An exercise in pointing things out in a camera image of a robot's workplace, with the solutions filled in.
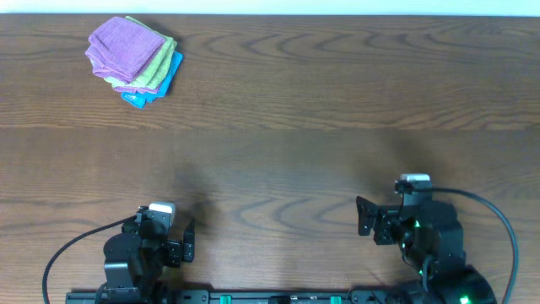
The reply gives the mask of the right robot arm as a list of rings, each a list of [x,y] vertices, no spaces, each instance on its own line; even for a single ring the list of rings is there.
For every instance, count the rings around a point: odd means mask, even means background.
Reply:
[[[383,206],[358,196],[358,233],[377,245],[400,247],[404,263],[417,271],[417,282],[390,290],[385,303],[497,302],[488,281],[466,262],[464,232],[456,209],[431,193],[402,195],[402,204]]]

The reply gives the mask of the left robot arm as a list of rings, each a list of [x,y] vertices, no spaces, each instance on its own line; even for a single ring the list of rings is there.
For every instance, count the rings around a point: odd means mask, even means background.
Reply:
[[[169,238],[174,211],[141,207],[124,222],[121,233],[103,248],[106,282],[94,296],[103,303],[172,303],[165,267],[178,268],[195,258],[195,221],[191,220],[180,241]]]

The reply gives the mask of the purple microfibre cloth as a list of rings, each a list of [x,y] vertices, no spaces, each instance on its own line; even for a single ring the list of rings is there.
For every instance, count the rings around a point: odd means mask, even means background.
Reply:
[[[85,55],[95,76],[131,83],[164,43],[162,35],[129,19],[113,17],[89,36]]]

